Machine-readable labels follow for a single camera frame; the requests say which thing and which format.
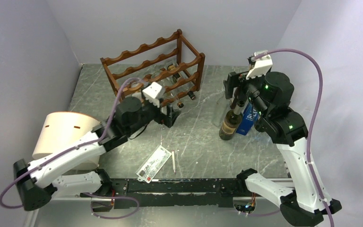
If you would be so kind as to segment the clear bottle rack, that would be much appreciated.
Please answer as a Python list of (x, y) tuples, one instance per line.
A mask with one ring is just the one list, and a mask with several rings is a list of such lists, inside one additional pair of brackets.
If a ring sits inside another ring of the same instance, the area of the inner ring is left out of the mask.
[(226, 113), (229, 111), (230, 109), (230, 105), (231, 105), (231, 100), (227, 99), (225, 97), (225, 94), (222, 94), (219, 99), (217, 100), (214, 110), (213, 110), (213, 116), (212, 116), (212, 124), (216, 127), (220, 127)]

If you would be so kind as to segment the green bottle brown label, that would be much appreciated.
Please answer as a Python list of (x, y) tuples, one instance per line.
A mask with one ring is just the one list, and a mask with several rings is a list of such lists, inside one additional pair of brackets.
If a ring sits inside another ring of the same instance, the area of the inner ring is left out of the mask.
[(243, 120), (242, 111), (245, 107), (245, 101), (237, 102), (233, 110), (229, 110), (219, 130), (219, 137), (222, 140), (231, 140), (236, 133), (237, 128)]

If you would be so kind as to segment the blue square bottle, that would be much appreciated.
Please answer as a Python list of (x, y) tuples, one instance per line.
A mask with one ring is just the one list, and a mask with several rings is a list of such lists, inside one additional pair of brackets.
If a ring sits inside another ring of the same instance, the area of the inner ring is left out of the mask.
[(258, 112), (248, 103), (243, 111), (243, 119), (238, 126), (236, 133), (240, 135), (247, 135), (251, 128), (254, 126), (255, 121), (258, 119)]

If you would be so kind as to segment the dark red wine bottle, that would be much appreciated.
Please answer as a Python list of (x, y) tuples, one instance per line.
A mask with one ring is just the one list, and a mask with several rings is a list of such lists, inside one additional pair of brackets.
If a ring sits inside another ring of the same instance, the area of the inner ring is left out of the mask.
[[(240, 78), (243, 78), (243, 77), (246, 77), (246, 74), (249, 72), (249, 70), (248, 71), (241, 72), (239, 74), (239, 79)], [(239, 97), (239, 93), (240, 93), (240, 87), (237, 87), (235, 89), (235, 91), (234, 91), (233, 101), (232, 101), (232, 103), (230, 105), (230, 109), (234, 109), (237, 106), (237, 103), (238, 103), (238, 100), (239, 100), (239, 98), (238, 98)]]

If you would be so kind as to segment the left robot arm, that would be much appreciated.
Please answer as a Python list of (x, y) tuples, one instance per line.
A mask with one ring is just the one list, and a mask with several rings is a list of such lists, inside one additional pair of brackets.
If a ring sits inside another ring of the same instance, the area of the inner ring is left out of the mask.
[(87, 194), (107, 196), (112, 191), (108, 174), (97, 169), (84, 175), (65, 175), (84, 161), (98, 157), (126, 143), (140, 128), (155, 121), (171, 128), (180, 111), (167, 104), (162, 111), (162, 100), (145, 100), (127, 97), (115, 100), (107, 120), (93, 127), (72, 145), (58, 153), (26, 163), (21, 159), (14, 163), (16, 186), (25, 211), (33, 211), (46, 205), (54, 196)]

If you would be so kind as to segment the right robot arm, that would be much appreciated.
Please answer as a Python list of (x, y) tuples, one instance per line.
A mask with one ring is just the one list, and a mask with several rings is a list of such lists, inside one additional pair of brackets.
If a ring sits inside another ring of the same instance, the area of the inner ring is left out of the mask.
[(224, 87), (226, 98), (231, 98), (237, 88), (239, 98), (248, 101), (258, 113), (254, 128), (266, 133), (277, 146), (294, 183), (293, 188), (284, 187), (248, 169), (237, 175), (237, 192), (264, 197), (278, 206), (285, 220), (295, 227), (314, 227), (325, 215), (340, 211), (340, 201), (327, 193), (311, 161), (305, 121), (289, 106), (294, 92), (289, 77), (275, 71), (255, 78), (248, 78), (247, 72), (231, 72)]

